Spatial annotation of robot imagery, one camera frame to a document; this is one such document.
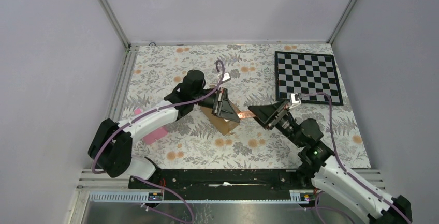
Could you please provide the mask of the pink plastic bag package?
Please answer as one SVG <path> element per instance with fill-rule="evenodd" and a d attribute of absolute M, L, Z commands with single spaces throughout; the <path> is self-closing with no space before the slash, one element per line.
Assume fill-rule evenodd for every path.
<path fill-rule="evenodd" d="M 145 115 L 136 122 L 134 119 L 143 115 L 143 112 L 140 109 L 134 111 L 135 116 L 132 121 L 134 124 L 131 131 L 134 143 L 142 141 L 144 144 L 150 145 L 167 134 L 164 126 L 173 122 L 174 114 L 169 110 L 154 110 L 155 112 Z"/>

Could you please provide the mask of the brown cardboard express box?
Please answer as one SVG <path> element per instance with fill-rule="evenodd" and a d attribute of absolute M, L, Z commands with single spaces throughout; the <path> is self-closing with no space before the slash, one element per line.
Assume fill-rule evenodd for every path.
<path fill-rule="evenodd" d="M 234 103 L 232 103 L 232 105 L 233 105 L 233 108 L 236 110 L 236 112 L 239 113 L 237 106 Z M 204 107 L 200 107 L 200 109 L 201 109 L 202 113 L 206 116 L 206 118 L 210 121 L 210 123 L 213 124 L 213 126 L 222 135 L 227 135 L 228 133 L 230 133 L 234 128 L 236 128 L 240 124 L 240 122 L 236 123 L 236 122 L 224 120 L 222 118 L 213 116 L 211 114 L 211 111 L 212 111 L 211 109 L 204 108 Z"/>

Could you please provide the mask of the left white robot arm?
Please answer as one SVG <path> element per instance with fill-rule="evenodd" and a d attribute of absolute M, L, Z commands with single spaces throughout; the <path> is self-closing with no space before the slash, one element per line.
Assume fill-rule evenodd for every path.
<path fill-rule="evenodd" d="M 111 178 L 123 174 L 138 177 L 147 188 L 155 188 L 161 177 L 156 171 L 158 167 L 147 158 L 133 157 L 133 143 L 188 115 L 195 105 L 211 109 L 214 117 L 240 122 L 228 99 L 227 89 L 220 85 L 206 89 L 204 74 L 190 70 L 155 108 L 130 119 L 115 122 L 108 118 L 100 123 L 88 150 L 93 160 L 92 171 L 105 173 Z"/>

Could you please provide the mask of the floral patterned table mat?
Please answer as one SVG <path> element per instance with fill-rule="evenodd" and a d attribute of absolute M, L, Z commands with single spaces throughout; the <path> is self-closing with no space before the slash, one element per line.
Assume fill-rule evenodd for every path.
<path fill-rule="evenodd" d="M 215 62 L 222 60 L 231 80 L 225 84 L 230 100 L 239 110 L 249 105 L 270 104 L 275 97 L 276 51 L 332 54 L 329 44 L 245 44 L 198 46 L 141 46 L 130 54 L 130 83 L 125 92 L 121 118 L 136 109 L 146 111 L 168 95 L 191 69 L 205 75 L 207 86 L 216 84 Z M 323 141 L 336 147 L 351 168 L 369 168 L 370 161 L 346 91 L 344 104 L 302 104 L 293 110 L 301 122 L 314 118 L 324 133 Z M 198 106 L 181 120 L 166 126 L 167 134 L 147 145 L 133 143 L 136 157 L 149 158 L 166 169 L 203 168 L 296 168 L 299 149 L 279 131 L 265 130 L 253 119 L 242 120 L 222 135 Z"/>

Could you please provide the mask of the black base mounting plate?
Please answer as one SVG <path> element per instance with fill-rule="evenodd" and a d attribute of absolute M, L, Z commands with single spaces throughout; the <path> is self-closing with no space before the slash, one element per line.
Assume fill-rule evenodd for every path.
<path fill-rule="evenodd" d="M 130 177 L 128 188 L 155 190 L 165 186 L 184 196 L 247 198 L 277 196 L 289 190 L 313 192 L 310 179 L 295 169 L 161 169 L 149 179 L 151 185 Z"/>

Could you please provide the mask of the black white chessboard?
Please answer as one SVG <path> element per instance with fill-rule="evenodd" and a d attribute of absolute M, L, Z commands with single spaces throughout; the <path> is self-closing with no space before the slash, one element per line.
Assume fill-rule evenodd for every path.
<path fill-rule="evenodd" d="M 291 93 L 324 92 L 334 106 L 344 104 L 333 55 L 276 51 L 274 54 L 276 100 Z"/>

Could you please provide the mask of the orange black utility knife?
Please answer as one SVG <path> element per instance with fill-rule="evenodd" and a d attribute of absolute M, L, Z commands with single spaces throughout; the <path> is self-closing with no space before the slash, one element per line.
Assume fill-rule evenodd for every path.
<path fill-rule="evenodd" d="M 237 115 L 240 119 L 254 118 L 256 116 L 252 111 L 243 111 Z"/>

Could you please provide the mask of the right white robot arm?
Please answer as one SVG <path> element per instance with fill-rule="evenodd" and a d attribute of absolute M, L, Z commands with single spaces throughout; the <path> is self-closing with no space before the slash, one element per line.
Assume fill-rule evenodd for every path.
<path fill-rule="evenodd" d="M 299 186 L 314 186 L 329 194 L 355 213 L 365 223 L 412 223 L 410 201 L 394 197 L 361 177 L 341 161 L 335 148 L 321 139 L 317 120 L 308 118 L 300 124 L 290 112 L 288 101 L 271 105 L 249 106 L 256 122 L 264 129 L 276 128 L 294 145 L 301 148 L 298 156 Z"/>

